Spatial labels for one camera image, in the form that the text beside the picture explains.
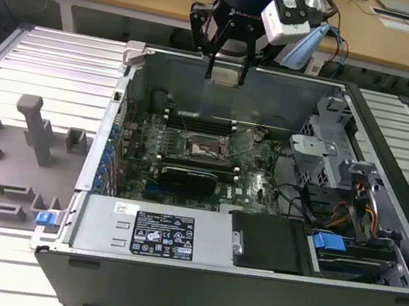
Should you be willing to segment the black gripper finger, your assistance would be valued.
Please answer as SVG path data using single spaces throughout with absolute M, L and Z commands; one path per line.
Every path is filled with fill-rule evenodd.
M 207 28 L 214 18 L 213 4 L 203 4 L 195 2 L 191 5 L 190 24 L 191 35 L 194 47 L 201 52 L 204 57 L 208 58 L 207 71 L 204 78 L 210 80 L 212 76 L 213 67 L 215 65 L 216 54 L 228 40 L 230 22 L 222 27 L 218 27 L 215 34 L 210 37 Z
M 239 83 L 238 86 L 242 86 L 245 83 L 246 75 L 248 74 L 248 70 L 250 69 L 250 65 L 252 65 L 255 47 L 256 47 L 256 36 L 254 32 L 251 30 L 248 33 L 248 37 L 246 39 L 246 57 L 243 61 L 241 74 L 239 75 Z

